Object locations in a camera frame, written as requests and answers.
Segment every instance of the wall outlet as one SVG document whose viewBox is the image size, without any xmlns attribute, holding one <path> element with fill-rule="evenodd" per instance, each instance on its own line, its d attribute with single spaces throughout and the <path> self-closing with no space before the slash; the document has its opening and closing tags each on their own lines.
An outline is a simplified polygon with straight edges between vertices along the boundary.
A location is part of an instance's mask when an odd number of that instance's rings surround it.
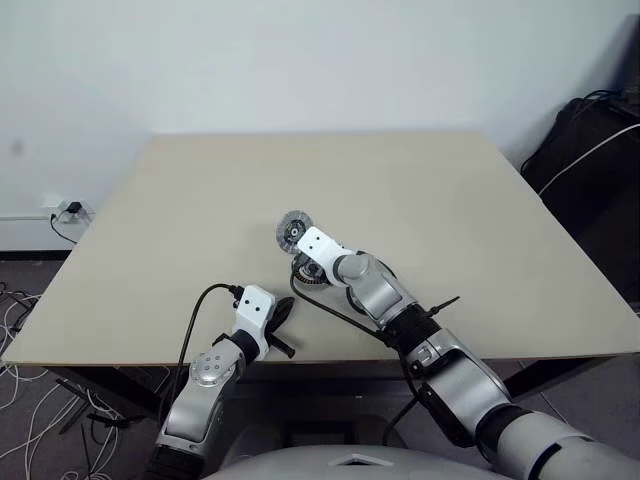
<svg viewBox="0 0 640 480">
<path fill-rule="evenodd" d="M 64 213 L 71 202 L 80 202 L 82 210 L 75 215 Z M 49 196 L 49 198 L 45 199 L 42 203 L 41 210 L 45 215 L 47 215 L 47 217 L 50 217 L 52 214 L 55 215 L 58 218 L 59 223 L 79 223 L 80 220 L 83 220 L 84 218 L 91 221 L 90 215 L 95 214 L 93 208 L 84 200 L 67 200 L 55 195 Z"/>
</svg>

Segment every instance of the floor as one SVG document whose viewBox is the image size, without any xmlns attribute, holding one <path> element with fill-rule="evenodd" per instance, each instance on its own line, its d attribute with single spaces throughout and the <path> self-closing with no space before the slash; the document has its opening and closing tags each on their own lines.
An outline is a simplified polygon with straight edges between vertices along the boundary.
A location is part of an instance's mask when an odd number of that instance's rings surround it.
<svg viewBox="0 0 640 480">
<path fill-rule="evenodd" d="M 61 262 L 0 262 L 0 281 L 6 282 L 10 290 L 23 289 L 31 293 L 41 293 L 60 265 Z M 0 315 L 4 315 L 10 304 L 9 301 L 0 303 Z M 14 318 L 13 313 L 10 312 L 9 320 Z M 491 362 L 491 366 L 503 378 L 521 368 L 517 362 Z M 41 372 L 42 370 L 36 368 L 21 368 L 20 376 L 37 376 Z M 20 382 L 16 401 L 0 410 L 0 478 L 29 478 L 25 475 L 24 448 L 3 455 L 26 440 L 34 408 L 55 385 L 54 380 L 54 375 L 47 374 L 35 381 Z M 0 376 L 0 406 L 11 399 L 14 387 L 13 377 L 6 373 Z M 625 356 L 606 362 L 547 390 L 545 396 L 546 399 L 535 395 L 521 402 L 521 405 L 557 415 L 550 406 L 552 405 L 574 427 L 631 457 L 640 459 L 638 356 Z M 40 432 L 45 428 L 70 398 L 71 394 L 61 388 L 51 394 L 38 411 L 33 431 Z M 344 420 L 358 415 L 376 415 L 390 419 L 406 401 L 407 399 L 399 397 L 315 398 L 311 401 L 290 399 L 277 402 L 236 400 L 225 409 L 225 433 L 221 435 L 220 442 L 223 445 L 228 444 L 233 432 L 242 427 L 241 417 L 246 412 L 252 412 L 256 419 L 295 417 Z M 30 478 L 58 479 L 67 471 L 78 472 L 79 478 L 86 475 L 87 461 L 80 425 L 83 425 L 89 436 L 90 423 L 83 417 L 81 423 L 75 424 L 64 435 L 59 435 L 58 428 L 54 428 L 43 437 L 33 454 Z M 144 469 L 153 449 L 157 429 L 154 422 L 144 421 L 122 431 L 117 451 L 104 472 L 113 480 L 129 479 L 138 475 Z M 398 430 L 409 448 L 488 468 L 475 449 L 450 446 L 424 409 L 414 408 L 399 424 Z M 98 440 L 104 438 L 105 433 L 104 428 L 96 428 Z M 89 457 L 95 458 L 100 446 L 88 440 L 87 447 Z M 75 476 L 68 475 L 67 478 L 72 479 Z"/>
</svg>

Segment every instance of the beige tabletop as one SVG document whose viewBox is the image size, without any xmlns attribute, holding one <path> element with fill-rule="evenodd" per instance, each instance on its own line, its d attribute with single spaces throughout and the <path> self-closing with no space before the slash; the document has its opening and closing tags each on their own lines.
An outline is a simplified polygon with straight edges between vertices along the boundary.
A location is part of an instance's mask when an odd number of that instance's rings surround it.
<svg viewBox="0 0 640 480">
<path fill-rule="evenodd" d="M 4 359 L 176 363 L 208 285 L 291 294 L 291 257 L 275 229 L 294 209 L 382 259 L 424 307 L 460 295 L 437 320 L 480 357 L 640 349 L 631 309 L 479 135 L 197 135 L 159 136 L 147 146 Z M 348 311 L 338 289 L 312 293 Z M 212 294 L 187 358 L 233 321 L 231 297 Z M 298 362 L 394 357 L 300 300 L 280 335 Z M 286 360 L 276 351 L 267 359 Z"/>
</svg>

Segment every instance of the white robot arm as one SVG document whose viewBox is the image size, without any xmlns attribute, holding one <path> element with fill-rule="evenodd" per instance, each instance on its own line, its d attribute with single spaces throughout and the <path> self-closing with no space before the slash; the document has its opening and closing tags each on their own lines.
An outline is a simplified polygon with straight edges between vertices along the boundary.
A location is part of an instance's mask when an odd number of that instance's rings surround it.
<svg viewBox="0 0 640 480">
<path fill-rule="evenodd" d="M 232 290 L 236 299 L 232 335 L 221 335 L 191 362 L 187 383 L 156 440 L 145 472 L 147 480 L 200 478 L 222 421 L 225 392 L 248 365 L 265 357 L 270 346 L 290 358 L 295 354 L 273 333 L 288 317 L 293 298 L 276 302 L 274 295 L 256 285 Z"/>
<path fill-rule="evenodd" d="M 516 479 L 640 478 L 638 462 L 553 417 L 511 403 L 499 377 L 432 318 L 442 306 L 424 310 L 378 259 L 344 248 L 316 227 L 305 230 L 297 247 L 324 270 L 329 283 L 349 290 L 381 340 L 423 381 L 417 400 L 453 444 L 477 445 Z"/>
</svg>

